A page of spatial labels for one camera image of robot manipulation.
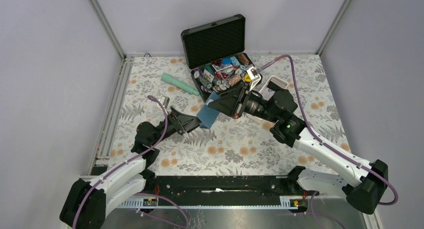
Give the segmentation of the blue leather card holder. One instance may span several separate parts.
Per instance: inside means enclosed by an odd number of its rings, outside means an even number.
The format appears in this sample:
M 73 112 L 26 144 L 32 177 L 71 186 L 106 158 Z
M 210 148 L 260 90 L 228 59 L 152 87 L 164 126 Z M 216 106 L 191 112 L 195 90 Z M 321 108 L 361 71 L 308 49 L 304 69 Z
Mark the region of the blue leather card holder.
M 204 103 L 203 107 L 199 110 L 199 112 L 196 114 L 196 117 L 200 120 L 199 127 L 201 129 L 211 129 L 213 124 L 215 123 L 218 115 L 220 112 L 218 110 L 215 110 L 211 107 L 209 107 L 209 104 L 215 100 L 217 100 L 218 94 L 216 92 L 213 92 L 206 102 Z

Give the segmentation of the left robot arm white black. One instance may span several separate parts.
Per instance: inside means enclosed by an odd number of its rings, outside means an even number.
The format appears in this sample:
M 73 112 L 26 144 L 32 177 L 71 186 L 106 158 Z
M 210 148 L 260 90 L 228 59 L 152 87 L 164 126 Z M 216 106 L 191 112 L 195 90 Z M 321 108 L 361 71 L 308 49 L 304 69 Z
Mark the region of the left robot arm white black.
M 157 126 L 148 121 L 137 126 L 133 148 L 121 163 L 91 180 L 80 178 L 73 183 L 59 214 L 61 222 L 73 229 L 99 229 L 107 216 L 129 197 L 154 191 L 154 173 L 148 168 L 159 154 L 156 146 L 175 133 L 193 131 L 201 123 L 196 116 L 173 107 L 164 115 Z

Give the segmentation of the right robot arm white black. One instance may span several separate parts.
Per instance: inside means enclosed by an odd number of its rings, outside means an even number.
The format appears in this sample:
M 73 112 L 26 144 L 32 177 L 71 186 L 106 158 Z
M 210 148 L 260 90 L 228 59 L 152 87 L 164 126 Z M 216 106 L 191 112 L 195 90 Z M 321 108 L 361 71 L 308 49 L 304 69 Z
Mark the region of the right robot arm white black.
M 279 143 L 313 156 L 337 173 L 334 176 L 298 166 L 290 172 L 294 177 L 286 182 L 291 194 L 299 195 L 304 190 L 327 193 L 346 199 L 364 214 L 373 214 L 383 204 L 388 165 L 379 159 L 371 162 L 351 154 L 325 139 L 295 115 L 298 104 L 289 90 L 277 85 L 271 90 L 271 97 L 264 99 L 258 91 L 237 85 L 212 93 L 206 104 L 233 119 L 249 114 L 273 123 L 269 131 Z

